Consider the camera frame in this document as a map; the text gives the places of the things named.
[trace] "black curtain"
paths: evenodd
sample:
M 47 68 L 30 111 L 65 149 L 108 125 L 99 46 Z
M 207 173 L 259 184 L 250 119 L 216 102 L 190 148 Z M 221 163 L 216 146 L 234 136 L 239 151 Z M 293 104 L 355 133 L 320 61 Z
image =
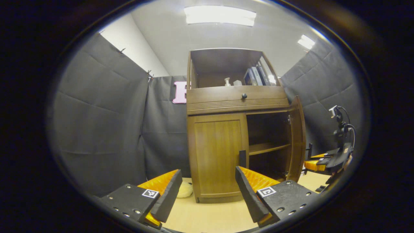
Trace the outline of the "black curtain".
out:
M 281 77 L 288 99 L 299 95 L 305 115 L 306 138 L 314 145 L 313 155 L 336 148 L 333 135 L 338 129 L 328 110 L 344 107 L 356 128 L 354 155 L 361 155 L 370 131 L 370 109 L 358 85 L 362 74 L 347 63 L 341 52 L 324 40 Z
M 145 181 L 141 135 L 148 77 L 94 35 L 68 64 L 55 94 L 53 125 L 60 159 L 92 195 Z
M 187 145 L 186 104 L 174 104 L 174 82 L 187 81 L 186 76 L 150 79 L 145 104 L 142 138 L 147 179 L 181 169 L 191 177 Z

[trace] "white wall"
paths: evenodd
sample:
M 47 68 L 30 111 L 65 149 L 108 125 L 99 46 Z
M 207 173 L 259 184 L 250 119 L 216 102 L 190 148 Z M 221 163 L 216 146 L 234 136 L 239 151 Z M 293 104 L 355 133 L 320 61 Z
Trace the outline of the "white wall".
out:
M 151 46 L 138 29 L 131 14 L 127 14 L 99 30 L 101 35 L 145 71 L 154 77 L 169 76 Z

